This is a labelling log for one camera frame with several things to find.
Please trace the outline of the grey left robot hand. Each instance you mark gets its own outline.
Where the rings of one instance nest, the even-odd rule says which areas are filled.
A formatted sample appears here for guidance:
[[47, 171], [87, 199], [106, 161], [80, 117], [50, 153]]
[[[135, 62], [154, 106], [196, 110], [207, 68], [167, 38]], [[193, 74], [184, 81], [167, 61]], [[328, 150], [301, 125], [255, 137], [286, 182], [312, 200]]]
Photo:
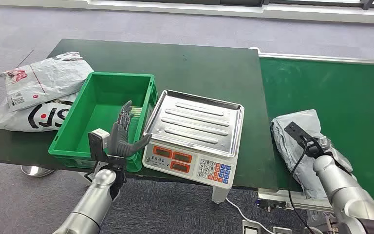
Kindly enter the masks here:
[[132, 101], [129, 100], [125, 103], [118, 115], [117, 120], [113, 123], [110, 131], [110, 140], [108, 144], [108, 151], [110, 155], [120, 156], [127, 158], [135, 154], [136, 152], [144, 149], [150, 142], [152, 134], [143, 136], [136, 143], [129, 143], [128, 141], [128, 130], [131, 119], [133, 118]]

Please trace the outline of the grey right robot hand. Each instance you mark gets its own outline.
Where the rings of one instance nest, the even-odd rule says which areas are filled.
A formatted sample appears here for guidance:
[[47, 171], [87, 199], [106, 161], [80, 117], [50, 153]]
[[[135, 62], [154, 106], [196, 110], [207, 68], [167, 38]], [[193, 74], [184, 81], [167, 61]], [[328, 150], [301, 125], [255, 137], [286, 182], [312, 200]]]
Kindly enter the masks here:
[[338, 156], [338, 151], [333, 147], [331, 140], [327, 136], [316, 137], [316, 142], [319, 144], [319, 156], [328, 155], [332, 157]]

